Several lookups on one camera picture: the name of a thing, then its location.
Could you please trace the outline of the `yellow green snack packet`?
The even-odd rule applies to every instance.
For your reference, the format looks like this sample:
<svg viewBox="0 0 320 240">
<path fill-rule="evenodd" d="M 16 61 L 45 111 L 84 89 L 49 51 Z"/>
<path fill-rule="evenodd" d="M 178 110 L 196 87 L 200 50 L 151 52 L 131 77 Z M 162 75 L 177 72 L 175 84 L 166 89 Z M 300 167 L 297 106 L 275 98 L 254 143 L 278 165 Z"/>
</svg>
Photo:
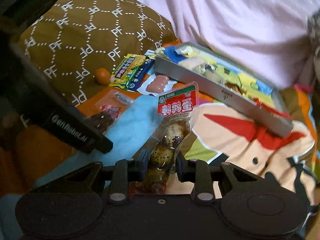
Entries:
<svg viewBox="0 0 320 240">
<path fill-rule="evenodd" d="M 144 55 L 127 54 L 111 74 L 109 86 L 128 90 L 131 80 L 135 77 L 145 60 L 146 56 Z"/>
</svg>

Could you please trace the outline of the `pink bed sheet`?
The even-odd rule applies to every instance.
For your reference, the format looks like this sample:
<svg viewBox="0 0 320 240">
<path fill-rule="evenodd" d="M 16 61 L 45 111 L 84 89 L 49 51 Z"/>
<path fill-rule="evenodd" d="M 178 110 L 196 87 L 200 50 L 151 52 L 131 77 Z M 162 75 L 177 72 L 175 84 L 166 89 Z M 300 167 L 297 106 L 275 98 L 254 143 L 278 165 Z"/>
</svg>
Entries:
<svg viewBox="0 0 320 240">
<path fill-rule="evenodd" d="M 182 42 L 210 47 L 277 88 L 315 80 L 307 19 L 319 0 L 138 0 L 168 19 Z"/>
</svg>

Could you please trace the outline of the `pink sausage packet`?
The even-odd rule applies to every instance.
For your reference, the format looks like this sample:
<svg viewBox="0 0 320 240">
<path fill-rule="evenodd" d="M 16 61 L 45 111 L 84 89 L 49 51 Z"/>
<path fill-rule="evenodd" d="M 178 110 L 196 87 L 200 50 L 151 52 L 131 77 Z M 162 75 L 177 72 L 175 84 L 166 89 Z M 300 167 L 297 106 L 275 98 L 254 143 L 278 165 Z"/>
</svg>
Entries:
<svg viewBox="0 0 320 240">
<path fill-rule="evenodd" d="M 169 77 L 161 74 L 152 74 L 146 81 L 137 89 L 140 94 L 158 96 L 164 92 L 172 90 L 177 83 Z"/>
</svg>

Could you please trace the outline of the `gold foil snack packet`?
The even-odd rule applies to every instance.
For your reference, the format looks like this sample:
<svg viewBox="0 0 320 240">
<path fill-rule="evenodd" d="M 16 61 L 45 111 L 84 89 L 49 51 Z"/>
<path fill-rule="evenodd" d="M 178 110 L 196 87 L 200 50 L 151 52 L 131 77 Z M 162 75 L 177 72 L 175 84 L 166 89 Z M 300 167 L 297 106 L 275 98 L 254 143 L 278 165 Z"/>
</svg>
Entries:
<svg viewBox="0 0 320 240">
<path fill-rule="evenodd" d="M 239 85 L 237 85 L 236 83 L 231 83 L 229 81 L 225 81 L 224 83 L 225 87 L 228 87 L 229 89 L 241 94 L 242 96 L 245 96 L 247 94 L 247 92 L 245 90 L 243 90 Z"/>
</svg>

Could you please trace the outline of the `brown PF patterned pillow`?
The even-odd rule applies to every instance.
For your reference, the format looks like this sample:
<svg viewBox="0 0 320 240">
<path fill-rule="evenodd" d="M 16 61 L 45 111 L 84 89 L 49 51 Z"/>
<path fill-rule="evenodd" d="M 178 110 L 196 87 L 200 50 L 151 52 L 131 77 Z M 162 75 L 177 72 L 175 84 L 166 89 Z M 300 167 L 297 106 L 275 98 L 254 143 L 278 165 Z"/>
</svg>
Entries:
<svg viewBox="0 0 320 240">
<path fill-rule="evenodd" d="M 171 23 L 137 0 L 58 0 L 21 36 L 25 56 L 70 105 L 101 91 L 97 69 L 176 40 Z"/>
</svg>

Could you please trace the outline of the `small dark jerky packet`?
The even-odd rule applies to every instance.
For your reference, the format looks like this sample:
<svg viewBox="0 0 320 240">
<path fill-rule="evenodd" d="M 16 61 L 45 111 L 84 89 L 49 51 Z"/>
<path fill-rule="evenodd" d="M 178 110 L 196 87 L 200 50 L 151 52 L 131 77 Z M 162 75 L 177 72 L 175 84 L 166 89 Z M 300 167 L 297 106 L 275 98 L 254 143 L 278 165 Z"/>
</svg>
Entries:
<svg viewBox="0 0 320 240">
<path fill-rule="evenodd" d="M 105 134 L 133 102 L 133 98 L 112 89 L 94 105 L 96 113 L 90 115 L 89 120 L 99 132 Z"/>
</svg>

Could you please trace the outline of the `colourful cartoon monkey blanket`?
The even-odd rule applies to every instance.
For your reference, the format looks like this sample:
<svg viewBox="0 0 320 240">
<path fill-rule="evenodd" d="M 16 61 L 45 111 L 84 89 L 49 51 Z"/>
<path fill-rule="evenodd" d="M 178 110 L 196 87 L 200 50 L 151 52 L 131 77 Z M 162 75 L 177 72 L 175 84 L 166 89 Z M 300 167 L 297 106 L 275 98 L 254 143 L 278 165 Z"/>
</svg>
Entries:
<svg viewBox="0 0 320 240">
<path fill-rule="evenodd" d="M 282 97 L 293 117 L 288 137 L 271 135 L 234 109 L 200 96 L 200 114 L 181 151 L 187 159 L 212 165 L 228 161 L 295 192 L 308 205 L 308 219 L 319 212 L 316 183 L 319 173 L 309 166 L 317 135 L 307 94 L 287 88 Z M 110 153 L 77 152 L 44 129 L 22 120 L 1 99 L 1 239 L 21 239 L 15 218 L 20 197 L 93 161 L 106 166 L 136 156 L 157 127 L 156 98 L 133 95 L 134 103 L 107 130 L 114 147 Z"/>
</svg>

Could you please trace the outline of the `orange mandarin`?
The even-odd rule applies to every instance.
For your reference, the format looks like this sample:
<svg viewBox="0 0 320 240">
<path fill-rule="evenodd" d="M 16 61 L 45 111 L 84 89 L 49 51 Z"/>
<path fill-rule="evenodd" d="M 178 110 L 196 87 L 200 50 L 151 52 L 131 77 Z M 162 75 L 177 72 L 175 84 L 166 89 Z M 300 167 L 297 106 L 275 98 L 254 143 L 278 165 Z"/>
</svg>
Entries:
<svg viewBox="0 0 320 240">
<path fill-rule="evenodd" d="M 99 68 L 94 73 L 95 82 L 98 85 L 108 86 L 111 74 L 105 68 Z"/>
</svg>

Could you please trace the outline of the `grey tray with drawing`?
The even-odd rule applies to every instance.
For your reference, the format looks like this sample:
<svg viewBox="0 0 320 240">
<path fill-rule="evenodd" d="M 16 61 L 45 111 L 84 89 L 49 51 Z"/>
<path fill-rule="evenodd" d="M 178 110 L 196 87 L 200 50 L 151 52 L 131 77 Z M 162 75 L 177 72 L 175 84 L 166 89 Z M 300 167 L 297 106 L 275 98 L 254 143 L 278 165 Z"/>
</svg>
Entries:
<svg viewBox="0 0 320 240">
<path fill-rule="evenodd" d="M 185 69 L 178 63 L 188 57 L 199 56 L 207 61 L 213 70 L 224 81 L 217 83 L 207 79 L 201 73 L 201 68 L 193 70 Z M 279 112 L 285 112 L 283 100 L 278 91 L 272 85 L 259 76 L 246 70 L 240 64 L 206 48 L 204 46 L 185 42 L 175 46 L 161 48 L 156 55 L 154 70 L 158 74 L 165 75 L 181 83 L 195 81 L 199 91 L 219 100 L 236 111 L 266 126 L 274 134 L 285 137 L 293 129 L 291 120 L 273 115 L 261 109 L 253 101 L 258 98 L 260 102 L 275 108 Z M 245 96 L 224 86 L 225 81 L 236 83 L 247 92 Z"/>
</svg>

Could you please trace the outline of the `round biscuit packet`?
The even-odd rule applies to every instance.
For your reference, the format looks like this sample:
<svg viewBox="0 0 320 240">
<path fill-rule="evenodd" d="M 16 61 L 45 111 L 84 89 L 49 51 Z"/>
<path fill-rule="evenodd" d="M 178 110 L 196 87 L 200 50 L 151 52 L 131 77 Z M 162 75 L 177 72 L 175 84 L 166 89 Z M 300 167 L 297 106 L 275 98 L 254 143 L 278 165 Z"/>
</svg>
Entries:
<svg viewBox="0 0 320 240">
<path fill-rule="evenodd" d="M 217 74 L 215 70 L 213 70 L 212 67 L 208 64 L 201 65 L 201 73 L 211 81 L 215 81 L 217 83 L 222 83 L 224 81 L 223 77 Z"/>
</svg>

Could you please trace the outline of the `red snack packet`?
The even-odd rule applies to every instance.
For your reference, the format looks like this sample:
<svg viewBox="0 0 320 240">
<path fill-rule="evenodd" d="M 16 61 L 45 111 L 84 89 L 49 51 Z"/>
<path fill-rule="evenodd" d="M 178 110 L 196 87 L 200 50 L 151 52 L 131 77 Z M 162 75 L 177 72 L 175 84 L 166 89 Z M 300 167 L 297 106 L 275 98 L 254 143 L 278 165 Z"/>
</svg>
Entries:
<svg viewBox="0 0 320 240">
<path fill-rule="evenodd" d="M 288 113 L 279 112 L 279 111 L 276 110 L 275 108 L 269 107 L 268 105 L 260 102 L 258 98 L 253 98 L 253 101 L 256 103 L 256 105 L 257 105 L 258 107 L 260 107 L 261 109 L 264 109 L 264 110 L 268 111 L 269 113 L 272 113 L 273 115 L 281 116 L 282 118 L 285 118 L 285 119 L 288 119 L 288 120 L 291 120 L 291 119 L 292 119 L 291 116 L 290 116 Z"/>
</svg>

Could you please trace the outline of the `clear bag of clothes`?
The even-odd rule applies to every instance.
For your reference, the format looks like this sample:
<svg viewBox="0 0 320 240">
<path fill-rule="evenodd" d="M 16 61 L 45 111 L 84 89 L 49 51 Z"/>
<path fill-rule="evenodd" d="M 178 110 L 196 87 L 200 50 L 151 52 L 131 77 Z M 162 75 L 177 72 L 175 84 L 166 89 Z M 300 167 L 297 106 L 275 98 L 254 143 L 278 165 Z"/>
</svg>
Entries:
<svg viewBox="0 0 320 240">
<path fill-rule="evenodd" d="M 319 47 L 320 47 L 320 10 L 314 12 L 307 20 L 306 29 L 310 39 L 312 49 L 312 63 L 315 71 L 315 76 L 319 82 Z"/>
</svg>

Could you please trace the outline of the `beige rice cracker bar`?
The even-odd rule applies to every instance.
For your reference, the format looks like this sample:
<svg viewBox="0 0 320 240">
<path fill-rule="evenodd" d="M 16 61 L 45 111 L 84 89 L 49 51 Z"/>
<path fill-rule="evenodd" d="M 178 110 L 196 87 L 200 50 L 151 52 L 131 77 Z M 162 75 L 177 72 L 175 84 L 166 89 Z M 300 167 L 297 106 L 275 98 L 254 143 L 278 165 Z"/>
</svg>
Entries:
<svg viewBox="0 0 320 240">
<path fill-rule="evenodd" d="M 207 61 L 203 59 L 202 57 L 199 56 L 193 56 L 193 57 L 188 57 L 178 63 L 179 66 L 188 69 L 188 70 L 193 70 L 197 67 L 203 67 L 205 66 Z"/>
</svg>

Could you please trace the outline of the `quail egg packet red label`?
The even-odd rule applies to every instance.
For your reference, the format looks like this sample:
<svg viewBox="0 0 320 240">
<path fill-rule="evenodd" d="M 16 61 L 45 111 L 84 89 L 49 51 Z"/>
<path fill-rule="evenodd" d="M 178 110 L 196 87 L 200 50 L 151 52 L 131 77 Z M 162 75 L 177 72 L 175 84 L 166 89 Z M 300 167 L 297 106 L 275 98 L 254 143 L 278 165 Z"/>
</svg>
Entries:
<svg viewBox="0 0 320 240">
<path fill-rule="evenodd" d="M 154 133 L 141 148 L 143 181 L 131 182 L 129 193 L 165 194 L 175 180 L 176 157 L 191 134 L 199 113 L 199 86 L 193 81 L 157 96 Z"/>
</svg>

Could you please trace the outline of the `blue white tube packet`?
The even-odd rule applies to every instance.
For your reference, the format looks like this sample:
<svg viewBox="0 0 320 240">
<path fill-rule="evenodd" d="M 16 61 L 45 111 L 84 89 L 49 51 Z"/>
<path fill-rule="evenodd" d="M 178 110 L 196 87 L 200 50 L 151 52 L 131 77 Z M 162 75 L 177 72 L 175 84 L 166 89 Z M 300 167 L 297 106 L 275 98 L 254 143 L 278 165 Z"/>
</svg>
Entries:
<svg viewBox="0 0 320 240">
<path fill-rule="evenodd" d="M 138 66 L 135 75 L 127 85 L 127 88 L 130 91 L 135 92 L 140 87 L 140 85 L 143 83 L 144 77 L 154 65 L 156 54 L 153 50 L 147 50 L 144 56 L 144 63 Z"/>
</svg>

